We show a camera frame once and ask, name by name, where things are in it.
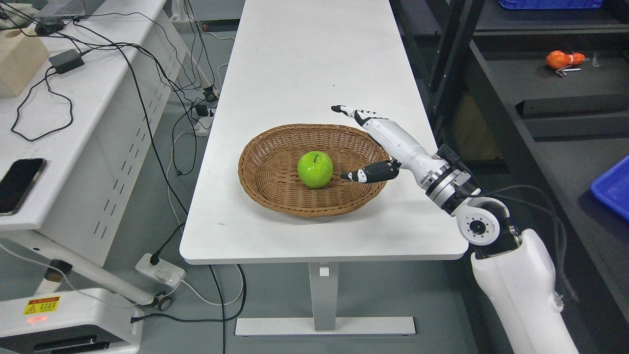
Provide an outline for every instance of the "blue plastic bin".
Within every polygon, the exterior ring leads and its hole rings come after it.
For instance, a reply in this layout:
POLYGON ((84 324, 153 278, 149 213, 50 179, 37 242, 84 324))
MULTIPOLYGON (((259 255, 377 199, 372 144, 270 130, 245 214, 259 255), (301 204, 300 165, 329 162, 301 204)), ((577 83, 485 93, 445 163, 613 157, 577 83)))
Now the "blue plastic bin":
POLYGON ((598 200, 629 220, 629 155, 592 182, 590 190, 598 200))
POLYGON ((499 0, 506 9, 598 9, 603 0, 499 0))

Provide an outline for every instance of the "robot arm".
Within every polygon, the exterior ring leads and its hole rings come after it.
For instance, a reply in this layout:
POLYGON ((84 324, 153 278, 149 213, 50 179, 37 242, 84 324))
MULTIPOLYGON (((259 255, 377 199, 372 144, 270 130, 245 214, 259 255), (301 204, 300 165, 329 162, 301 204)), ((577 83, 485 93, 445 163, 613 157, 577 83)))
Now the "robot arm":
POLYGON ((561 318, 554 265, 535 231, 520 233, 503 202, 475 197, 481 189, 469 173, 454 167, 453 154, 447 150, 429 155, 396 122, 375 112, 347 106, 332 110, 353 118, 392 157, 341 178, 372 183, 391 180, 399 169, 408 169, 426 195, 457 219, 461 235, 475 249, 474 277, 494 305, 516 354, 578 354, 561 318))

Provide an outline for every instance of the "black metal shelf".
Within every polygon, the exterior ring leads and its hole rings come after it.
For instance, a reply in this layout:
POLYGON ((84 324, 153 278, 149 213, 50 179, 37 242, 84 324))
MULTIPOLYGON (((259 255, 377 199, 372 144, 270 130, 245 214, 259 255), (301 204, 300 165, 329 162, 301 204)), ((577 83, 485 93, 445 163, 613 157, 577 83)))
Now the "black metal shelf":
MULTIPOLYGON (((566 272, 596 350, 626 351, 629 223, 597 201, 589 184, 629 154, 629 3, 512 10, 497 0, 425 1, 443 32, 437 50, 450 46, 422 77, 438 81, 422 95, 438 144, 449 140, 452 107, 459 90, 468 89, 509 171, 545 190, 558 207, 569 237, 566 272), (558 77, 545 66, 553 50, 596 52, 600 66, 585 62, 581 71, 558 77), (435 72, 439 65, 443 71, 435 72)), ((538 231, 552 251, 550 225, 538 231)))

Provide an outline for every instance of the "wicker basket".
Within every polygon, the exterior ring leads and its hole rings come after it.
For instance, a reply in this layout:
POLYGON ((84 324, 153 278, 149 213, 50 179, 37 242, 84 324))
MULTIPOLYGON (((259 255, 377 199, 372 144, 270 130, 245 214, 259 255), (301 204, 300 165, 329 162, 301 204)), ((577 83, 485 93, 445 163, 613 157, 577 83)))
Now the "wicker basket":
POLYGON ((245 192, 264 207, 302 217, 352 212, 373 199, 386 182, 362 184, 340 174, 389 155, 367 133, 344 125, 290 124, 267 130, 245 146, 238 176, 245 192), (297 163, 309 151, 323 151, 334 165, 332 179, 320 189, 304 185, 297 163))

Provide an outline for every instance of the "cardboard box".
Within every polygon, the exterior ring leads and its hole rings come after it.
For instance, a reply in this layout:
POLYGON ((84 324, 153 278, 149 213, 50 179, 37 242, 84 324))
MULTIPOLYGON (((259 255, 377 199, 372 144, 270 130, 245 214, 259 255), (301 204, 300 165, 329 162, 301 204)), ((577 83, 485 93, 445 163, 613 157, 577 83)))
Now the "cardboard box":
POLYGON ((452 120, 452 138, 457 146, 459 156, 463 160, 495 160, 501 159, 496 145, 481 110, 474 97, 463 93, 452 120))
MULTIPOLYGON (((35 35, 31 28, 24 32, 35 35)), ((49 55, 39 37, 27 37, 20 30, 0 31, 0 98, 19 96, 49 55)))

